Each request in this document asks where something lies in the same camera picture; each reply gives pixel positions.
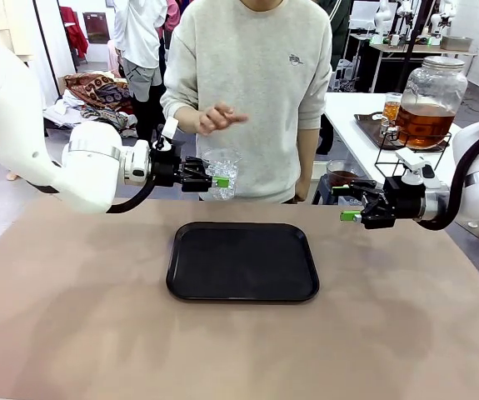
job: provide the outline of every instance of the hand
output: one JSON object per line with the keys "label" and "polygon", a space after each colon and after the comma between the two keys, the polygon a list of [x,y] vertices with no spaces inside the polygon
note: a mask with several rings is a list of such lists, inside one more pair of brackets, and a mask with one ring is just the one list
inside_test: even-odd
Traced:
{"label": "hand", "polygon": [[295,200],[298,203],[303,203],[307,199],[307,194],[309,193],[309,187],[311,184],[310,179],[305,179],[300,177],[295,186]]}
{"label": "hand", "polygon": [[248,115],[238,114],[233,108],[220,102],[215,107],[210,107],[200,113],[197,133],[209,136],[213,131],[221,131],[234,123],[245,123],[246,121],[248,121]]}

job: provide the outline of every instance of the sweatshirt logo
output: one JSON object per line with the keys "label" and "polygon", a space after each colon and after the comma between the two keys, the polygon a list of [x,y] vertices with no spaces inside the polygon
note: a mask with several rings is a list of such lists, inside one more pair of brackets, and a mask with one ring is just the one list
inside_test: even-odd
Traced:
{"label": "sweatshirt logo", "polygon": [[295,56],[294,54],[289,55],[289,62],[293,66],[298,65],[298,64],[303,64],[303,62],[300,61],[300,57]]}

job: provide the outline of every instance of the brown tray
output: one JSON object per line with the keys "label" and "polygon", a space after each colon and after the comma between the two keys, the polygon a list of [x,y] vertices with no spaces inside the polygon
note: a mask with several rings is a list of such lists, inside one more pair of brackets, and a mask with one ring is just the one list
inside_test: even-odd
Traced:
{"label": "brown tray", "polygon": [[[367,137],[377,145],[378,148],[382,148],[384,150],[398,150],[399,148],[403,148],[400,143],[393,142],[388,138],[383,141],[382,137],[382,120],[381,119],[374,119],[376,115],[382,115],[380,112],[374,112],[372,114],[363,115],[363,114],[355,114],[354,118],[356,119],[357,126],[367,135]],[[420,153],[440,153],[448,147],[447,142],[441,142],[437,144],[435,147],[428,148],[426,150],[419,150]]]}

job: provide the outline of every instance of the table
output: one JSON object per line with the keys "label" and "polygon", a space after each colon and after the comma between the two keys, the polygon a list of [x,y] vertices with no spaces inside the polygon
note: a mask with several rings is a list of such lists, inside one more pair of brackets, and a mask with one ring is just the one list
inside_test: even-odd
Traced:
{"label": "table", "polygon": [[[383,183],[385,178],[374,165],[380,149],[367,137],[367,135],[357,126],[354,114],[371,114],[381,112],[385,104],[385,94],[379,93],[327,93],[325,96],[326,108],[324,114],[333,125],[335,131],[345,143],[352,156],[362,167],[363,172],[370,179]],[[452,136],[460,131],[457,125],[452,125]],[[430,161],[435,167],[439,161],[440,154],[437,153],[419,153],[424,159]],[[380,158],[382,163],[393,163],[397,161],[394,151],[383,151]],[[391,176],[393,166],[381,166],[382,171]],[[437,176],[444,183],[450,185],[456,164],[452,146],[447,147],[445,154],[436,170]]]}
{"label": "table", "polygon": [[[0,239],[0,398],[479,399],[479,273],[444,232],[339,207],[30,205]],[[321,279],[302,305],[188,303],[165,276],[192,221],[290,223]]]}
{"label": "table", "polygon": [[[382,65],[382,61],[386,58],[390,60],[403,60],[405,57],[405,53],[407,52],[408,45],[393,47],[389,46],[388,44],[370,44],[371,48],[375,48],[380,52],[380,57],[378,58],[378,63],[376,66],[376,71],[374,73],[374,80],[372,81],[371,93],[374,93],[376,89],[376,83],[378,80],[378,73],[380,72],[380,66]],[[395,54],[404,54],[404,57],[393,57]],[[472,62],[474,61],[474,57],[477,56],[475,52],[458,52],[456,50],[445,50],[441,48],[441,46],[428,46],[424,44],[417,44],[413,48],[413,54],[437,54],[437,55],[454,55],[456,58],[459,56],[470,56],[471,62],[469,65],[469,69],[471,68]]]}

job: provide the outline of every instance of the person's right hand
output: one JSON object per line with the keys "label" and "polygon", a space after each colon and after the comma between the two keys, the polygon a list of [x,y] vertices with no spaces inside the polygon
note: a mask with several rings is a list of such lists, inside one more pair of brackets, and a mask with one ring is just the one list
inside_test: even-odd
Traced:
{"label": "person's right hand", "polygon": [[238,114],[233,108],[220,102],[214,107],[210,107],[200,113],[200,119],[197,123],[197,133],[203,136],[209,136],[214,131],[221,131],[234,123],[245,123],[246,121],[248,121],[248,115]]}

